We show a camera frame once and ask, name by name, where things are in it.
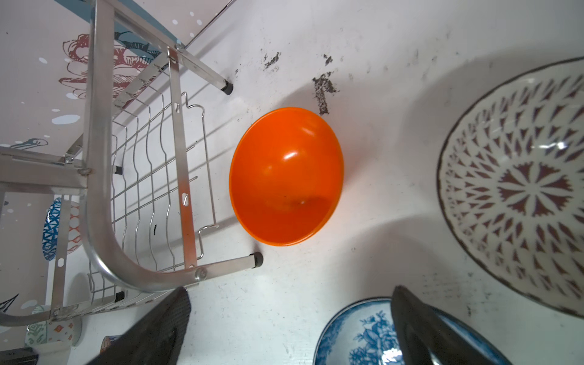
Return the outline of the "blue floral ceramic bowl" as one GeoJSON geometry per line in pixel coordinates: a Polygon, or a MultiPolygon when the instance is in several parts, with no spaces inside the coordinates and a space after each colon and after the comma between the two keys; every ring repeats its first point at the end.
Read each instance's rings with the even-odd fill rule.
{"type": "Polygon", "coordinates": [[[338,312],[319,337],[314,364],[403,364],[390,297],[357,301],[338,312]]]}

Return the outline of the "stainless steel dish rack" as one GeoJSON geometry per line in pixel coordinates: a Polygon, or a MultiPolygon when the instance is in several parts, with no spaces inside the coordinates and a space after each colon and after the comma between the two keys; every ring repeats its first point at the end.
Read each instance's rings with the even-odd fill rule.
{"type": "Polygon", "coordinates": [[[2,193],[57,197],[50,306],[1,315],[4,327],[149,304],[177,287],[256,269],[260,252],[203,263],[194,224],[181,88],[186,69],[225,94],[233,84],[119,1],[92,1],[85,130],[59,157],[1,150],[2,193]]]}

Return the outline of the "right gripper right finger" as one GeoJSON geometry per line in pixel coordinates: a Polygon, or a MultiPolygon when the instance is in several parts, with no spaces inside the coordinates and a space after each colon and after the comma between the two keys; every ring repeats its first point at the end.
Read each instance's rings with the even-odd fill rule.
{"type": "Polygon", "coordinates": [[[391,311],[406,364],[432,364],[432,356],[442,364],[491,363],[407,287],[395,287],[391,311]]]}

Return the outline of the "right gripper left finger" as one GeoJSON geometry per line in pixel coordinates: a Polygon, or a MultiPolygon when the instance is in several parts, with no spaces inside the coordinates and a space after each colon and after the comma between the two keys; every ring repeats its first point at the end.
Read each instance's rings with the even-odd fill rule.
{"type": "Polygon", "coordinates": [[[178,287],[91,364],[176,364],[186,335],[191,304],[178,287]]]}

